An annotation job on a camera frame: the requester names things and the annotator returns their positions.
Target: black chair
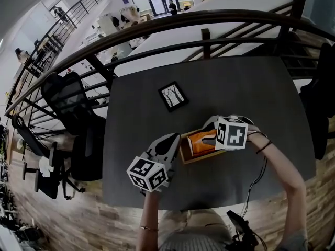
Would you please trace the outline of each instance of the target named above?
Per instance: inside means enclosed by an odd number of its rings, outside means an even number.
[[[36,173],[35,177],[35,191],[41,190],[47,196],[52,199],[57,198],[59,182],[62,181],[63,194],[67,200],[72,199],[70,196],[66,196],[66,183],[73,187],[78,192],[84,192],[85,189],[78,189],[69,179],[70,171],[65,171],[64,164],[64,152],[57,150],[57,142],[52,143],[51,150],[44,147],[33,135],[33,133],[26,127],[23,119],[19,115],[14,115],[12,118],[12,125],[17,129],[19,134],[25,140],[26,144],[29,145],[32,152],[38,156],[44,156],[49,159],[50,166],[54,167],[54,170],[50,172],[50,177],[43,177],[43,174],[37,168],[28,168],[27,163],[24,163],[22,179],[25,180],[26,173]]]
[[[78,74],[50,74],[41,86],[41,94],[67,131],[77,135],[71,156],[72,177],[82,181],[101,179],[106,119],[92,110]]]
[[[327,147],[329,120],[335,114],[332,101],[335,74],[333,60],[335,48],[324,43],[321,47],[316,74],[312,81],[301,87],[300,98],[303,102],[313,140],[316,159],[322,159]]]

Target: framed tree picture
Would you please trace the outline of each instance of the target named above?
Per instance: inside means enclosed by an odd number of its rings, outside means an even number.
[[[172,82],[160,88],[158,92],[169,112],[188,103],[186,96],[178,86],[177,82]]]

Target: wooden floor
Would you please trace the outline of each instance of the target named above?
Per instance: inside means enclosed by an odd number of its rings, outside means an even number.
[[[335,130],[335,119],[330,122]],[[36,157],[26,155],[28,165],[36,165]],[[335,215],[335,140],[328,141],[327,154],[316,161],[317,175],[307,181],[308,236],[315,250],[323,250],[329,243]],[[20,218],[35,223],[49,239],[47,250],[130,250],[135,248],[137,228],[142,209],[111,207],[102,202],[102,182],[80,183],[86,193],[74,193],[71,201],[62,197],[52,200],[42,192],[34,192],[34,174],[22,180],[22,167],[12,162],[9,167],[9,188],[15,194]],[[228,210],[240,213],[242,205],[217,208],[233,233],[226,216]],[[164,211],[159,211],[159,218]],[[262,201],[252,201],[246,214],[251,228],[274,250],[281,240],[286,214],[286,198],[279,194]]]

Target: table top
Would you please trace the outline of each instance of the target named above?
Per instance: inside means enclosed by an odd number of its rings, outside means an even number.
[[[176,81],[189,103],[169,113],[158,89]],[[104,141],[103,199],[113,206],[143,208],[144,196],[126,170],[159,137],[202,127],[212,115],[243,115],[286,154],[305,180],[315,176],[314,149],[305,112],[289,73],[278,57],[226,57],[158,67],[113,81]],[[185,210],[242,203],[259,175],[263,157],[247,143],[184,165],[164,190],[160,209]],[[250,200],[283,189],[270,167]]]

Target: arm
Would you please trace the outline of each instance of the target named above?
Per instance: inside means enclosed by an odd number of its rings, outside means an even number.
[[[147,192],[146,199],[144,201],[144,208],[140,226],[157,230],[158,203],[159,203],[158,192]],[[136,251],[158,250],[157,238],[158,238],[157,231],[143,230],[139,228]]]
[[[261,134],[250,135],[248,139],[258,149],[269,142]],[[306,233],[306,186],[301,174],[274,144],[266,147],[262,153],[269,159],[287,194],[288,206],[283,240],[300,230]]]

